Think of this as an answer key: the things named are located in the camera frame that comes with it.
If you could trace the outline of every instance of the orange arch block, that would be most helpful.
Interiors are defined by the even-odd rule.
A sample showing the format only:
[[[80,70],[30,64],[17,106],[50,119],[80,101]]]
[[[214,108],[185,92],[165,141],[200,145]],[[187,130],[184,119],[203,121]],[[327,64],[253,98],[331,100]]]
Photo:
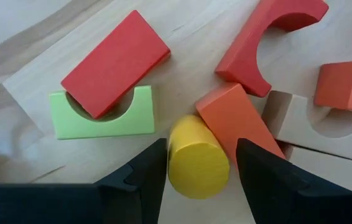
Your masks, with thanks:
[[[238,82],[252,95],[265,97],[271,89],[256,61],[257,46],[268,27],[292,32],[319,22],[328,10],[322,0],[262,0],[252,12],[215,72]]]
[[[228,83],[204,96],[195,106],[235,165],[239,138],[246,138],[285,159],[240,84]]]
[[[321,66],[314,102],[320,106],[352,110],[352,62]]]

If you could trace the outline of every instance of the wooden block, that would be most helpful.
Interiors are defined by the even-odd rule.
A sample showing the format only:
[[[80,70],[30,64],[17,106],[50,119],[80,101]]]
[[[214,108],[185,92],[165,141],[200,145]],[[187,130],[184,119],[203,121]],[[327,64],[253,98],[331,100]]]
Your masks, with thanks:
[[[285,159],[240,84],[225,84],[200,99],[196,107],[235,165],[239,138],[246,138]]]
[[[352,159],[352,111],[312,105],[302,96],[271,91],[262,118],[280,141]]]
[[[352,62],[321,66],[314,103],[352,110]]]
[[[292,32],[319,22],[328,10],[322,0],[261,0],[253,10],[215,72],[238,82],[252,95],[265,97],[271,89],[256,62],[257,46],[268,27]]]
[[[50,95],[52,119],[58,139],[97,138],[155,131],[151,86],[138,86],[130,107],[120,117],[97,121],[89,117],[65,91]]]
[[[293,165],[352,190],[352,160],[291,145],[285,148],[285,156]]]
[[[194,115],[178,120],[170,133],[169,180],[182,195],[205,199],[225,187],[230,166],[205,123]]]
[[[62,85],[94,119],[100,118],[169,55],[161,38],[137,11],[132,11],[63,79]]]

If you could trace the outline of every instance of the red block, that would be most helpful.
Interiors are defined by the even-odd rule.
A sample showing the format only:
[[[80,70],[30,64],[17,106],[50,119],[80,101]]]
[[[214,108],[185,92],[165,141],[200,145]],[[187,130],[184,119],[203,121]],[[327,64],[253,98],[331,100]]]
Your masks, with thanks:
[[[169,48],[151,26],[132,11],[63,79],[62,85],[97,119],[169,55]]]
[[[261,0],[223,56],[215,72],[229,82],[242,84],[247,93],[265,97],[271,89],[257,67],[257,46],[268,27],[287,32],[322,19],[328,5],[322,0]]]

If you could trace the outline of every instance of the wooden cylinder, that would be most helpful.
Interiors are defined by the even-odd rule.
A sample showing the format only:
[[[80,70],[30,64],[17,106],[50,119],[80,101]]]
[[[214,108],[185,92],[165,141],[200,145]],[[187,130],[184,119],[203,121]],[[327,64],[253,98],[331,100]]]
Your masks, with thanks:
[[[169,180],[182,195],[204,199],[219,193],[229,176],[219,142],[199,117],[186,115],[170,133]]]

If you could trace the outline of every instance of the black plastic piece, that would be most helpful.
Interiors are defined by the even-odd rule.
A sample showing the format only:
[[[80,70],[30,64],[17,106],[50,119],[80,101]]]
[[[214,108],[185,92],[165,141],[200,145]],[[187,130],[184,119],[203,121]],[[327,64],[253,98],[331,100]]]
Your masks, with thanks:
[[[154,224],[166,172],[159,139],[94,184],[0,184],[0,223]]]
[[[239,178],[257,224],[352,223],[352,191],[313,175],[247,139]]]

